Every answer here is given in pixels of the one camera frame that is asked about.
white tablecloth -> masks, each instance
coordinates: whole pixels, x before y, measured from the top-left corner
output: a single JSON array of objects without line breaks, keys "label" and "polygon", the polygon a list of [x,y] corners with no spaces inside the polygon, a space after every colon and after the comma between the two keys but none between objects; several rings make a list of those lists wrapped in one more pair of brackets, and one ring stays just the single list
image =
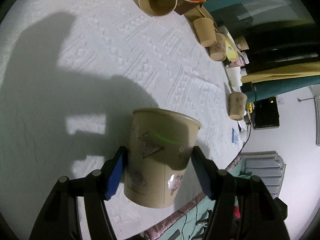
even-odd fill
[{"label": "white tablecloth", "polygon": [[[133,0],[18,0],[0,25],[0,84],[0,210],[21,240],[60,176],[86,176],[128,144],[135,108],[199,120],[197,144],[220,168],[240,148],[222,64],[184,16],[152,18]],[[173,206],[138,206],[121,184],[106,207],[125,239],[199,192],[189,163]],[[79,212],[89,239],[81,201]]]}]

brown paper cup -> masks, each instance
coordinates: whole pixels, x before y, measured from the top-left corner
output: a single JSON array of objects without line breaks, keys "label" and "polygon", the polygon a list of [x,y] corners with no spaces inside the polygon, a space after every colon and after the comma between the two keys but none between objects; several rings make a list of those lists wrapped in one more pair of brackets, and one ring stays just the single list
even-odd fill
[{"label": "brown paper cup", "polygon": [[229,95],[229,117],[232,120],[240,121],[243,119],[247,96],[241,92],[232,92]]},{"label": "brown paper cup", "polygon": [[241,36],[237,39],[235,39],[235,43],[239,50],[247,50],[249,49],[249,46],[244,38],[244,36]]},{"label": "brown paper cup", "polygon": [[226,59],[226,38],[221,33],[216,33],[217,44],[209,48],[210,58],[215,61]]},{"label": "brown paper cup", "polygon": [[138,0],[142,11],[150,16],[163,16],[172,12],[177,6],[177,0]]},{"label": "brown paper cup", "polygon": [[157,108],[133,112],[124,194],[138,205],[173,204],[201,123]]},{"label": "brown paper cup", "polygon": [[193,22],[193,26],[202,46],[210,47],[217,43],[213,20],[209,18],[200,18]]}]

yellow food item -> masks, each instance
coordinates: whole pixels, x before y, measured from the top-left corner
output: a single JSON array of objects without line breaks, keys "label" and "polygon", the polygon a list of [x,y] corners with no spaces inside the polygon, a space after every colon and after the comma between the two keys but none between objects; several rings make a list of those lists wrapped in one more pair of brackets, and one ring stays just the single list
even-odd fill
[{"label": "yellow food item", "polygon": [[252,103],[247,103],[247,108],[249,110],[249,113],[253,112]]},{"label": "yellow food item", "polygon": [[230,42],[228,36],[226,36],[226,55],[229,61],[239,58],[238,52],[232,46],[232,42]]}]

yellow cloth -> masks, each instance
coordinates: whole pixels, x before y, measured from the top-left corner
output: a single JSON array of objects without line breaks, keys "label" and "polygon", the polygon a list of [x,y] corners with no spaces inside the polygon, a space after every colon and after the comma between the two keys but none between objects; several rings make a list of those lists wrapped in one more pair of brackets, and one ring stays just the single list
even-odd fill
[{"label": "yellow cloth", "polygon": [[242,77],[242,83],[320,75],[320,61],[289,65],[251,73]]}]

white wall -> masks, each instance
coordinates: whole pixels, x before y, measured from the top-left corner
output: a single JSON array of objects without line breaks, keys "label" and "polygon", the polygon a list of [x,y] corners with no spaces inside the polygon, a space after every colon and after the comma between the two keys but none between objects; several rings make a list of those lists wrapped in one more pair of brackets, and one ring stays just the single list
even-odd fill
[{"label": "white wall", "polygon": [[320,96],[320,85],[311,85],[309,88],[315,97]]},{"label": "white wall", "polygon": [[288,205],[290,238],[299,239],[320,206],[320,147],[316,145],[316,111],[308,87],[279,95],[280,127],[253,130],[243,152],[275,150],[287,164],[280,198]]}]

